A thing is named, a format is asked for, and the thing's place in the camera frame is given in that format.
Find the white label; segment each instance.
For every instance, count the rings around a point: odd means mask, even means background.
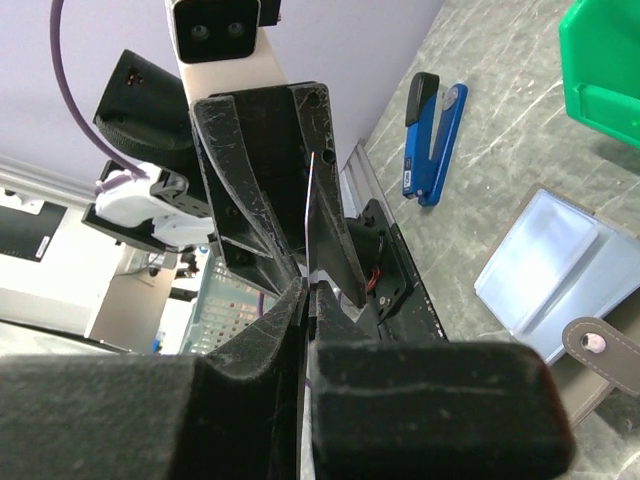
[[[36,252],[36,258],[42,258],[44,252],[47,250],[47,246],[51,241],[51,237],[42,237],[42,242],[40,242],[40,246],[38,247],[38,251]]]

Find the black plastic bracket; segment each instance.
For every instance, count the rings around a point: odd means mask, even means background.
[[[364,306],[365,279],[344,218],[329,92],[306,82],[245,90],[192,105],[196,152],[229,271],[279,295],[305,261],[304,207],[317,162],[317,257]]]
[[[398,225],[389,225],[375,199],[367,203],[358,221],[375,229],[382,239],[374,265],[380,269],[380,275],[369,291],[367,308],[358,325],[373,338],[382,340],[446,341],[440,319]],[[363,249],[371,249],[370,245],[361,243],[355,246],[359,256]]]

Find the green plastic bin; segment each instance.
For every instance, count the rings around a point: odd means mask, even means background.
[[[640,0],[578,0],[560,53],[567,115],[640,148]]]

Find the stapler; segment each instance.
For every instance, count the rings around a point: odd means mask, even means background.
[[[419,72],[411,81],[407,102],[402,194],[406,198],[417,197],[423,207],[440,201],[469,91],[457,83],[445,93],[433,153],[429,155],[439,86],[438,75]]]

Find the red wire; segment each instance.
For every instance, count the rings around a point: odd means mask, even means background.
[[[376,288],[376,285],[378,283],[378,280],[380,280],[381,275],[382,275],[382,272],[380,272],[380,268],[378,268],[377,266],[374,267],[373,271],[371,272],[371,278],[369,279],[369,283],[367,283],[367,293],[370,293],[374,288]]]

